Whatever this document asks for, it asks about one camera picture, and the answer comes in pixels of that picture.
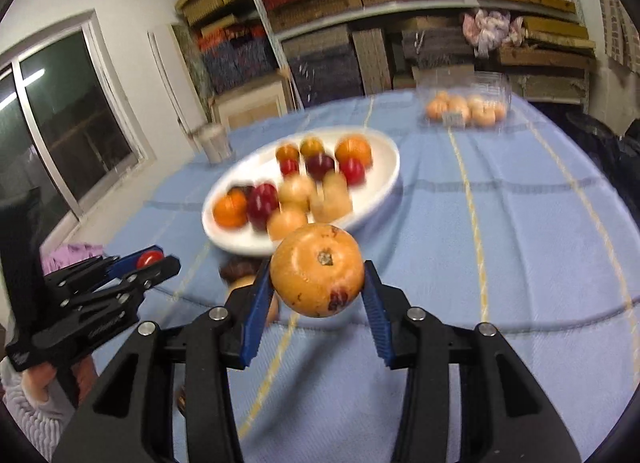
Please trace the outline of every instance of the person's hand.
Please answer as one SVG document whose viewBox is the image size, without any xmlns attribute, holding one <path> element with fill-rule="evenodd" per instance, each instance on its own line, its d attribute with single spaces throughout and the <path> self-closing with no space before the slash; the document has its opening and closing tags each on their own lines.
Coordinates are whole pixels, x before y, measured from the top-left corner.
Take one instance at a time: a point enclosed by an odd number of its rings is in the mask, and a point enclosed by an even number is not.
<svg viewBox="0 0 640 463">
<path fill-rule="evenodd" d="M 39 403 L 45 403 L 49 399 L 47 386 L 55 377 L 56 368 L 45 362 L 30 367 L 22 373 L 22 388 L 31 398 Z"/>
<path fill-rule="evenodd" d="M 72 367 L 76 381 L 78 382 L 78 404 L 82 403 L 94 386 L 95 381 L 98 379 L 98 374 L 95 371 L 94 359 L 89 355 L 84 357 L 78 364 Z"/>
</svg>

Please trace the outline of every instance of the table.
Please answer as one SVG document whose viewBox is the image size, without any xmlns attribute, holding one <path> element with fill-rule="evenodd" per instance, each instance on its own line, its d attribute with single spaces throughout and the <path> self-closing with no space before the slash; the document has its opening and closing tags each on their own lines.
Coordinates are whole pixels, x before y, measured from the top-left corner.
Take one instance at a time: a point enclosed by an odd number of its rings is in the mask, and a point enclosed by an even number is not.
<svg viewBox="0 0 640 463">
<path fill-rule="evenodd" d="M 622 414 L 640 375 L 640 236 L 623 202 L 585 154 L 514 97 L 491 130 L 424 121 L 411 91 L 325 104 L 230 135 L 236 158 L 292 133 L 332 125 L 385 132 L 401 154 L 398 184 L 354 236 L 385 284 L 443 322 L 500 328 L 539 380 L 585 459 Z M 140 318 L 173 327 L 225 300 L 226 253 L 200 212 L 232 162 L 204 155 L 170 176 L 107 246 L 157 243 L 178 256 L 177 277 L 147 292 Z M 95 352 L 98 370 L 129 331 Z M 184 377 L 177 369 L 176 380 Z M 452 369 L 452 385 L 458 382 Z M 376 356 L 361 300 L 331 319 L 282 310 L 245 371 L 230 371 L 247 462 L 382 463 L 398 429 L 404 371 Z M 452 393 L 449 460 L 459 449 Z M 176 458 L 186 461 L 184 422 Z"/>
</svg>

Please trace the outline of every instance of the plastic container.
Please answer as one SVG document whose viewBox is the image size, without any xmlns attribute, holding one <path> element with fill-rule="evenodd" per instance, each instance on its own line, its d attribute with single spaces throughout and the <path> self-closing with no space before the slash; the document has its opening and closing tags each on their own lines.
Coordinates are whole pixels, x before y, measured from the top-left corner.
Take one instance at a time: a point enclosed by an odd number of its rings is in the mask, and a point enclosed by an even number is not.
<svg viewBox="0 0 640 463">
<path fill-rule="evenodd" d="M 231 156 L 226 130 L 220 124 L 206 124 L 193 137 L 207 155 L 210 164 L 219 164 Z"/>
<path fill-rule="evenodd" d="M 431 123 L 492 127 L 508 117 L 511 86 L 506 75 L 455 67 L 420 73 L 416 92 Z"/>
</svg>

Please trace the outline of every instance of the orange fruit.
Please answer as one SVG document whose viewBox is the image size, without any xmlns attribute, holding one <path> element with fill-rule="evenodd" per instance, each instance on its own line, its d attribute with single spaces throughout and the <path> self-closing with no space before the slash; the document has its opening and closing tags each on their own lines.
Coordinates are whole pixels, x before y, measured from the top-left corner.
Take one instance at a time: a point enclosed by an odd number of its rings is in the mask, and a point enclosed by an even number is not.
<svg viewBox="0 0 640 463">
<path fill-rule="evenodd" d="M 315 136 L 307 136 L 300 144 L 300 153 L 305 158 L 314 156 L 315 154 L 324 153 L 324 144 L 320 138 Z"/>
<path fill-rule="evenodd" d="M 349 158 L 360 160 L 365 169 L 373 165 L 371 146 L 363 135 L 349 135 L 340 139 L 335 146 L 335 159 L 341 164 Z"/>
<path fill-rule="evenodd" d="M 240 228 L 246 225 L 246 198 L 241 190 L 233 189 L 213 205 L 213 219 L 222 228 Z"/>
<path fill-rule="evenodd" d="M 340 313 L 364 284 L 356 240 L 331 225 L 311 223 L 282 240 L 271 258 L 273 288 L 294 311 L 308 317 Z"/>
<path fill-rule="evenodd" d="M 299 159 L 300 153 L 298 152 L 298 148 L 293 144 L 284 144 L 276 150 L 276 160 L 279 164 L 285 160 L 295 160 L 297 162 Z"/>
</svg>

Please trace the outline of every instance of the purple cloth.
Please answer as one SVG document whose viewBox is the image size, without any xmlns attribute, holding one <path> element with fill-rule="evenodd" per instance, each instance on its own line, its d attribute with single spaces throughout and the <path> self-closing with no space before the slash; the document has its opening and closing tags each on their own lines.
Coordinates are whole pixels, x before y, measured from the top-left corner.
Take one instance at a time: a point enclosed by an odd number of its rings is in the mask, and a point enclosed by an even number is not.
<svg viewBox="0 0 640 463">
<path fill-rule="evenodd" d="M 102 251 L 101 245 L 89 245 L 87 243 L 62 245 L 42 259 L 42 271 L 47 275 L 57 269 L 89 259 L 89 257 L 102 255 Z"/>
</svg>

